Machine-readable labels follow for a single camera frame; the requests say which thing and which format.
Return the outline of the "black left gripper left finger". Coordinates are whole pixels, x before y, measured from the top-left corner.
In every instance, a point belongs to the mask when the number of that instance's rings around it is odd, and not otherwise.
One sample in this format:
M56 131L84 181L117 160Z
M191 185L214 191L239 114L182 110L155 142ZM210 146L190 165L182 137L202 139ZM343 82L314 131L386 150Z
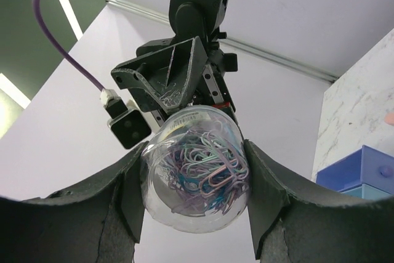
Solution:
M1 262L133 262L145 147L46 198L1 198Z

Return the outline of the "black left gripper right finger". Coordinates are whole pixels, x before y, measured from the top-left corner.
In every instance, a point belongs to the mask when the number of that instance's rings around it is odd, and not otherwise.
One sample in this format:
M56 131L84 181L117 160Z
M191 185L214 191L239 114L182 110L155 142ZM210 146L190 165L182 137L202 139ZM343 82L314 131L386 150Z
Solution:
M259 262L392 262L393 198L370 201L324 188L250 140L247 204Z

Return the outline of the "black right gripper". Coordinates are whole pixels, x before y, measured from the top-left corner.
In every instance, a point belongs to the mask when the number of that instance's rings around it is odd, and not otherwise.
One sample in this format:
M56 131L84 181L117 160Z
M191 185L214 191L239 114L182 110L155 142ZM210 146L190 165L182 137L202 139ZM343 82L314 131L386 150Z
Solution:
M217 107L234 118L236 107L223 77L237 70L237 55L224 53L217 34L209 34L200 19L176 22L173 37L141 45L136 57L111 75L143 112L156 111L163 119L190 105Z

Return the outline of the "clear paper clip tub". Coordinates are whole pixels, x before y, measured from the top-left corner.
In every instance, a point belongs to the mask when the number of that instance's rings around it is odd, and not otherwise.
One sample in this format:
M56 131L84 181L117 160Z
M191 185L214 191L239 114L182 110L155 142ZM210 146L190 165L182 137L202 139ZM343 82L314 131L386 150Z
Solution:
M141 154L149 215L187 233L229 226L251 192L243 144L236 122L218 108L194 105L172 115Z

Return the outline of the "pink eraser stick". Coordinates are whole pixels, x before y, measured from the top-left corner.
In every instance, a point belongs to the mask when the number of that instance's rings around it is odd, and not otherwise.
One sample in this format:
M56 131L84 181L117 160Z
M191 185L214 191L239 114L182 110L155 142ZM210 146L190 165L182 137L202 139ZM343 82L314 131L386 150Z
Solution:
M394 112L387 113L385 115L384 121L386 124L394 126Z

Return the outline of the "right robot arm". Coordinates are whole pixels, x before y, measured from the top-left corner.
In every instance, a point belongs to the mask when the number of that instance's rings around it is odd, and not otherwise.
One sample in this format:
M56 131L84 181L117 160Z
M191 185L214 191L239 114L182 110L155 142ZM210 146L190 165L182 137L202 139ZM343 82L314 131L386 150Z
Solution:
M207 105L235 116L224 74L238 71L236 54L224 53L219 41L228 0L170 0L174 36L149 41L136 57L119 64L111 75L127 89L137 106L159 126L189 105Z

